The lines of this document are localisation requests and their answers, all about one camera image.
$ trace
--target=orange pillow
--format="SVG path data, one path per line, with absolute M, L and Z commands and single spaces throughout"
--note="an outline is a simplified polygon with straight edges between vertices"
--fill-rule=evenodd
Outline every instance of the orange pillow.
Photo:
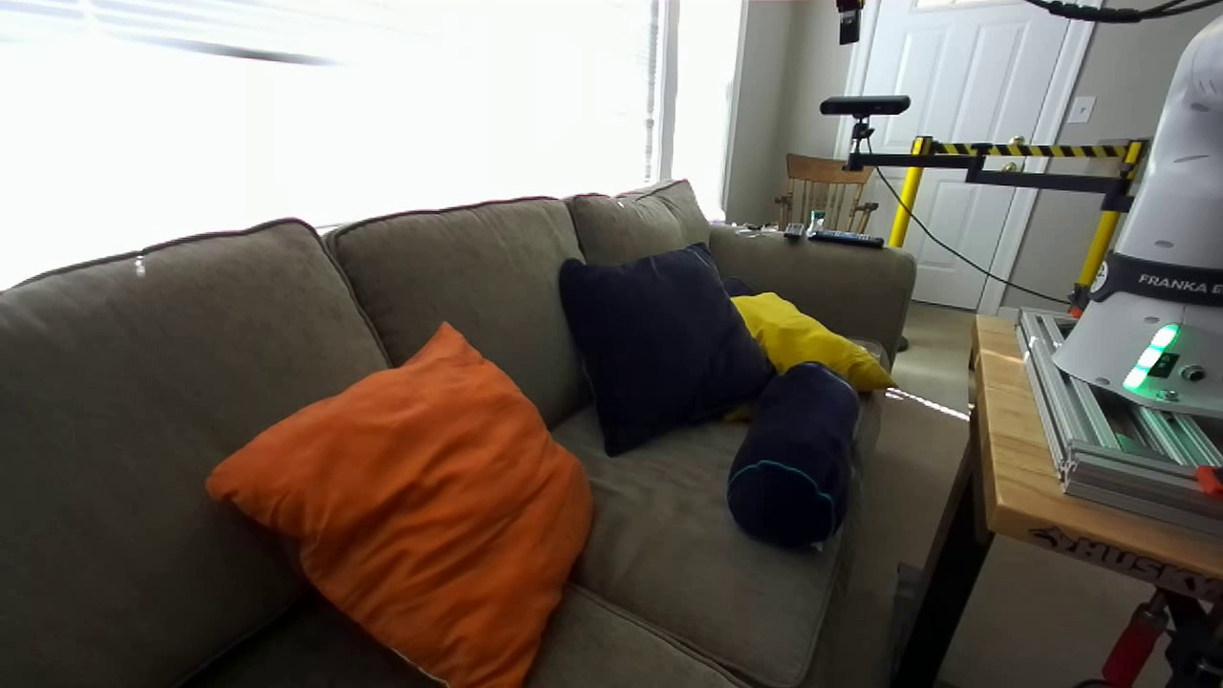
M 592 521 L 577 460 L 452 325 L 264 429 L 205 493 L 287 536 L 320 596 L 456 688 L 529 681 Z

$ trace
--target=cylindrical bolster pillow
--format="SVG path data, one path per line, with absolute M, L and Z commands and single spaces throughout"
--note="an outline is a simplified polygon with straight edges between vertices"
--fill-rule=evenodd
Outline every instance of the cylindrical bolster pillow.
M 856 395 L 819 363 L 778 376 L 756 401 L 731 467 L 735 521 L 775 548 L 812 548 L 845 521 Z

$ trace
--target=green light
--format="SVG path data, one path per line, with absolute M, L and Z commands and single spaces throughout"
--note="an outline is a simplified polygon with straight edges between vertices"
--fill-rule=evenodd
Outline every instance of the green light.
M 1148 347 L 1148 350 L 1139 354 L 1139 365 L 1150 370 L 1150 365 L 1158 363 L 1158 354 L 1163 354 L 1158 347 Z
M 1176 340 L 1176 325 L 1163 325 L 1150 340 L 1150 347 L 1168 347 Z
M 1139 391 L 1148 383 L 1148 370 L 1134 365 L 1130 376 L 1124 376 L 1124 391 Z

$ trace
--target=chair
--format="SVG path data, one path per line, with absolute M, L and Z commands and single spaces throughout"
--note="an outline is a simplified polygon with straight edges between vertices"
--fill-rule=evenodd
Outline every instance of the chair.
M 814 224 L 814 218 L 822 218 L 827 230 L 864 233 L 871 209 L 879 207 L 864 202 L 866 178 L 866 167 L 845 167 L 845 159 L 786 154 L 786 188 L 775 198 L 775 224 Z

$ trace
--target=navy blue pillow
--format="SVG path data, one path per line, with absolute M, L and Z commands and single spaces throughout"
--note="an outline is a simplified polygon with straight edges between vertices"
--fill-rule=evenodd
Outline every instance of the navy blue pillow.
M 773 383 L 701 246 L 620 266 L 567 258 L 562 304 L 606 453 L 713 421 Z
M 822 363 L 798 363 L 756 401 L 735 453 L 725 499 L 749 536 L 812 548 L 837 536 L 852 480 L 861 396 Z

